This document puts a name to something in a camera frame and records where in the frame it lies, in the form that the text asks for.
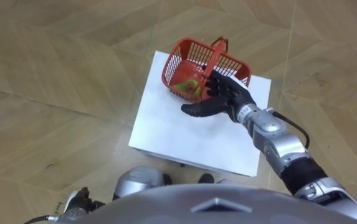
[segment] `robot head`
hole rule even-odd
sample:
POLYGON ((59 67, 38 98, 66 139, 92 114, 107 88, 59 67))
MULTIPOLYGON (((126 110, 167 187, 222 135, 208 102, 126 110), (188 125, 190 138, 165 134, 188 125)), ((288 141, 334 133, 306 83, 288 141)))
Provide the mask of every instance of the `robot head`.
POLYGON ((235 184, 170 185, 128 195, 77 224, 346 223, 357 221, 314 203, 235 184))

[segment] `black joint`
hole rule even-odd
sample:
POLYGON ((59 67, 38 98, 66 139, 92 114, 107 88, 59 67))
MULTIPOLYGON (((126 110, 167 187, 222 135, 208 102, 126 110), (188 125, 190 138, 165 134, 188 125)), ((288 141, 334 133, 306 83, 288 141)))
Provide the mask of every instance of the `black joint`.
POLYGON ((325 177, 328 177, 325 171, 312 158, 297 159, 281 173, 281 179, 292 195, 307 184, 325 177))

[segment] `green object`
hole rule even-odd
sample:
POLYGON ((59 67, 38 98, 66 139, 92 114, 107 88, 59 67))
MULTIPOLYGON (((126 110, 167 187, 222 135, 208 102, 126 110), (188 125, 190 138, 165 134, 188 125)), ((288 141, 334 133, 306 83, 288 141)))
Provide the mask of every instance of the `green object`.
POLYGON ((201 95, 201 87, 199 86, 198 81, 193 79, 175 84, 173 87, 183 93, 191 94, 194 97, 199 97, 201 95))

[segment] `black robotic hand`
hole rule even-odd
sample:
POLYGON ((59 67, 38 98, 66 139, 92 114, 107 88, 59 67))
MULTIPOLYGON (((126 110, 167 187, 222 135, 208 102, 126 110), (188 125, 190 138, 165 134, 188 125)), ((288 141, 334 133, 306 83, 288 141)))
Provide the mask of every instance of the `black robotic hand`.
POLYGON ((98 209, 101 206, 104 206, 105 204, 103 202, 93 201, 90 199, 90 192, 86 187, 83 187, 81 190, 75 192, 74 194, 75 195, 72 195, 73 197, 67 201, 65 212, 72 208, 81 208, 88 213, 98 209))
POLYGON ((255 104, 249 91, 230 77, 213 70, 206 87, 209 99, 191 105, 184 104, 181 110, 191 116, 206 117, 226 112, 237 123, 236 114, 246 104, 255 104))

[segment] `white box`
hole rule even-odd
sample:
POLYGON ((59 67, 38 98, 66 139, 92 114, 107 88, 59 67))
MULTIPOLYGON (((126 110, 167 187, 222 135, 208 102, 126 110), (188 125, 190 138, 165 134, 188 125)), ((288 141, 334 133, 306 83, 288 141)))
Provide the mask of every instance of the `white box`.
MULTIPOLYGON (((181 111, 188 103, 161 81, 168 54, 155 52, 129 146, 161 157, 210 170, 254 177, 260 151, 245 127, 227 114, 193 118, 181 111)), ((252 75, 249 91, 259 108, 267 107, 271 80, 252 75)))

